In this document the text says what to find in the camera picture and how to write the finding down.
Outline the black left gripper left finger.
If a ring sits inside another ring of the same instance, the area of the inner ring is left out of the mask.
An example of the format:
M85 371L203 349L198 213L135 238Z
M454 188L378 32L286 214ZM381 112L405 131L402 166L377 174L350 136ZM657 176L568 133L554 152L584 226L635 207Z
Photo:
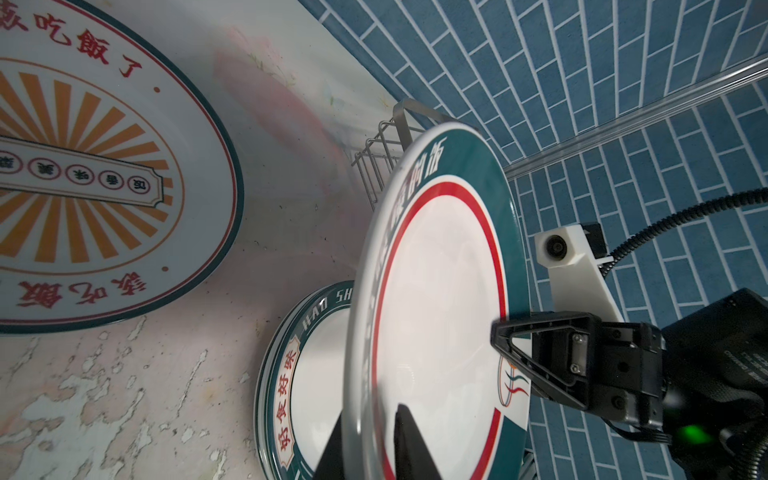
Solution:
M315 469L313 480L344 480L342 420L337 418L329 440Z

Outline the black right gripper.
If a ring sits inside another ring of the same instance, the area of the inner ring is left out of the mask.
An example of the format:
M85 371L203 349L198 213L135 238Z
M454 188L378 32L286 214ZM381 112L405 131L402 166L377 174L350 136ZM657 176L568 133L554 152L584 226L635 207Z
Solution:
M767 476L767 302L751 290L663 329L574 311L502 318L490 343L534 393L667 446L689 479Z

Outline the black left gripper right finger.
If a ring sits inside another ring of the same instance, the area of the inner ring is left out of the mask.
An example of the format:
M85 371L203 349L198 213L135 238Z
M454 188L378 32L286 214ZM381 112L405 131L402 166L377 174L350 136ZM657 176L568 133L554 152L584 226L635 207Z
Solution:
M398 480L441 479L416 421L404 404L399 404L395 413L394 456Z

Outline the rearmost plate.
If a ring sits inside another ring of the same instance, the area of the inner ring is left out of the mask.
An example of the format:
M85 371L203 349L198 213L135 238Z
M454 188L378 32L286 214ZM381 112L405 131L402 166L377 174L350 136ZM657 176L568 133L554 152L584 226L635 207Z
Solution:
M235 147L157 48L86 1L1 5L1 331L93 328L202 283L237 236Z

